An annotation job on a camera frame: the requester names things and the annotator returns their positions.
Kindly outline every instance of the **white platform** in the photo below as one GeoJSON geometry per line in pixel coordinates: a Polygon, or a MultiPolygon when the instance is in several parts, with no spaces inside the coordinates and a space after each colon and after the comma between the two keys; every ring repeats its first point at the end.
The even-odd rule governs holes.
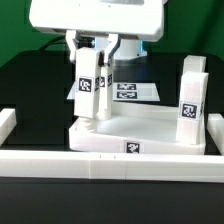
{"type": "Polygon", "coordinates": [[[0,150],[0,176],[224,182],[224,158],[0,150]]]}
{"type": "Polygon", "coordinates": [[[126,153],[136,144],[143,154],[203,155],[204,125],[200,144],[176,142],[178,108],[113,102],[112,119],[95,121],[96,133],[77,131],[79,119],[69,130],[70,148],[86,152],[126,153]]]}

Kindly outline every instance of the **black table surface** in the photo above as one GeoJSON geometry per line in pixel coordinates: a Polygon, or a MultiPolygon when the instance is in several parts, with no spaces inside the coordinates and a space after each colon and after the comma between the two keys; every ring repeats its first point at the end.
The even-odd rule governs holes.
{"type": "MultiPolygon", "coordinates": [[[[183,59],[152,54],[115,69],[117,82],[154,82],[159,105],[177,106],[183,59]]],[[[207,57],[205,114],[224,112],[224,62],[207,57]]],[[[0,109],[16,108],[5,149],[69,151],[76,119],[66,100],[74,65],[63,52],[22,52],[0,68],[0,109]]],[[[206,154],[218,156],[206,133],[206,154]]],[[[159,181],[0,178],[0,223],[223,223],[224,184],[159,181]]]]}

